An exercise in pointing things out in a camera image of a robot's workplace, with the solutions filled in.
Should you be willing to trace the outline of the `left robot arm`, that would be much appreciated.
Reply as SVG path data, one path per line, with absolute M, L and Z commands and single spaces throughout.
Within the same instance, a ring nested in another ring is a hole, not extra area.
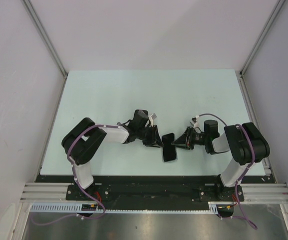
M 104 142 L 129 144 L 141 140 L 144 146 L 162 148 L 164 144 L 154 124 L 156 115 L 137 109 L 133 118 L 116 125 L 98 124 L 92 119 L 82 119 L 61 141 L 67 160 L 71 164 L 77 194 L 84 200 L 94 195 L 94 178 L 90 161 Z

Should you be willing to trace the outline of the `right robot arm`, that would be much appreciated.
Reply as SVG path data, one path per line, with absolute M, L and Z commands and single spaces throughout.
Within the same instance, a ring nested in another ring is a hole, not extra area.
M 218 155 L 230 152 L 232 159 L 219 175 L 220 185 L 215 186 L 215 197 L 221 201 L 232 195 L 232 187 L 239 185 L 246 173 L 270 155 L 270 146 L 252 122 L 242 125 L 226 125 L 219 134 L 216 120 L 204 121 L 204 130 L 197 132 L 193 126 L 172 142 L 185 150 L 193 150 L 195 145 L 204 146 L 206 153 Z

